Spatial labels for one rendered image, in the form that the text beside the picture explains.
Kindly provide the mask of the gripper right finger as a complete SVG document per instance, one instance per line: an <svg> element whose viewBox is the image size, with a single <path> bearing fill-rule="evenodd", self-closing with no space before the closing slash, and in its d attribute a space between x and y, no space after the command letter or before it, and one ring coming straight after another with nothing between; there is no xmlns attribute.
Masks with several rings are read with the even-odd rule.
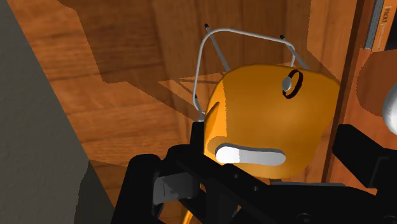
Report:
<svg viewBox="0 0 397 224"><path fill-rule="evenodd" d="M340 124L333 154L363 186L397 199L397 150L382 147L351 124Z"/></svg>

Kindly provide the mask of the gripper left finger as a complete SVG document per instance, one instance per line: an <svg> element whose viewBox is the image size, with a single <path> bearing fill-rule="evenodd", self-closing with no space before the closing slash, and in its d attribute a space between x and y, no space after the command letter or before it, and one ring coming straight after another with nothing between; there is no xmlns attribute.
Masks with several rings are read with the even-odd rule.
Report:
<svg viewBox="0 0 397 224"><path fill-rule="evenodd" d="M204 123L194 122L190 143L171 147L164 159L133 157L111 224L164 224L164 202L174 200L203 224L268 224L260 202L265 184L234 165L217 164L203 149Z"/></svg>

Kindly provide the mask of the white round object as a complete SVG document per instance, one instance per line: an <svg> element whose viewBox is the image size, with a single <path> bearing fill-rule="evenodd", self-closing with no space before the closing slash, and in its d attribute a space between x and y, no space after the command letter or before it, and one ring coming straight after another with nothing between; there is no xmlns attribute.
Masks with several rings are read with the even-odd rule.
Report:
<svg viewBox="0 0 397 224"><path fill-rule="evenodd" d="M386 95L382 107L382 117L389 131L397 135L397 82Z"/></svg>

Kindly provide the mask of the orange book with grey edge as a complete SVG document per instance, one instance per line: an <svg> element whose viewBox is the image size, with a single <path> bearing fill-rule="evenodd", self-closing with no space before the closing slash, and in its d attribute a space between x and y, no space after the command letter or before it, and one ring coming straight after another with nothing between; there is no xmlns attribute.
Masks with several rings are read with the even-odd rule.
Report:
<svg viewBox="0 0 397 224"><path fill-rule="evenodd" d="M375 0L364 49L372 53L397 49L397 0Z"/></svg>

